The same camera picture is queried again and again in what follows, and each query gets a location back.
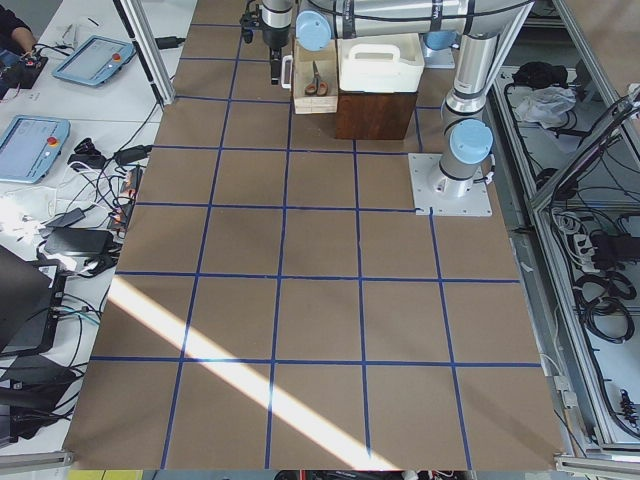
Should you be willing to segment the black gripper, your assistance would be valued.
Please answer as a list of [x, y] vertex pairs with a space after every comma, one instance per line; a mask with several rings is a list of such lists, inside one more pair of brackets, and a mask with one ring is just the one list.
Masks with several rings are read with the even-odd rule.
[[241, 35], [246, 44], [253, 41], [255, 31], [262, 33], [269, 49], [270, 82], [278, 85], [281, 78], [281, 49], [289, 41], [293, 4], [291, 0], [247, 1], [240, 18]]

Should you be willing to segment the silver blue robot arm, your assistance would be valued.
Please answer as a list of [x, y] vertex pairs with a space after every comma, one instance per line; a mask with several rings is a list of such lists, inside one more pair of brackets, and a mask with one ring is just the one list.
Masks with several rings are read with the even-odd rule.
[[458, 45], [441, 107], [443, 131], [449, 133], [455, 124], [481, 117], [487, 92], [532, 7], [530, 1], [249, 1], [239, 25], [245, 43], [261, 32], [272, 83], [280, 80], [290, 39], [321, 51], [334, 40], [417, 34], [424, 38], [429, 69], [436, 68], [440, 51]]

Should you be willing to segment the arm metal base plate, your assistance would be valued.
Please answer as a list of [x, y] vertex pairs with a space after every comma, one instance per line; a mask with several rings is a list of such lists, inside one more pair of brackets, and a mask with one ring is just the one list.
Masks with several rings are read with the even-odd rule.
[[423, 43], [422, 52], [426, 69], [453, 70], [456, 68], [455, 59], [450, 47], [434, 50]]
[[422, 216], [490, 217], [493, 213], [481, 168], [466, 180], [453, 180], [440, 169], [441, 154], [408, 155], [414, 211]]

